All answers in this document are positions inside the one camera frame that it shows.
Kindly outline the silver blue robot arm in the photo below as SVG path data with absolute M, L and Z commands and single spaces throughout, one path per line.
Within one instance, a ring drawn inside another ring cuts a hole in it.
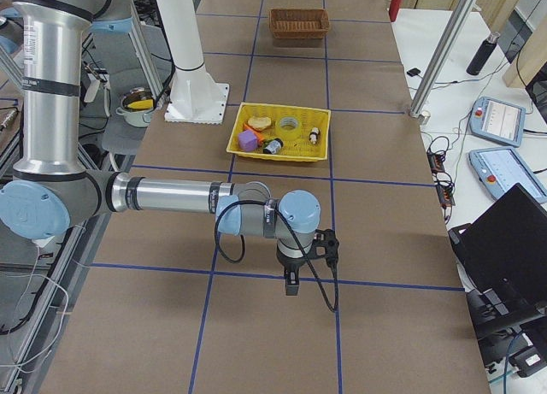
M 262 183 L 157 180 L 90 171 L 78 160 L 82 39 L 93 25 L 132 27 L 132 0 L 12 0 L 24 22 L 23 155 L 1 191 L 1 219 L 43 239 L 95 215 L 128 209 L 209 213 L 215 234 L 277 242 L 285 291 L 315 258 L 321 207 L 307 191 L 273 199 Z

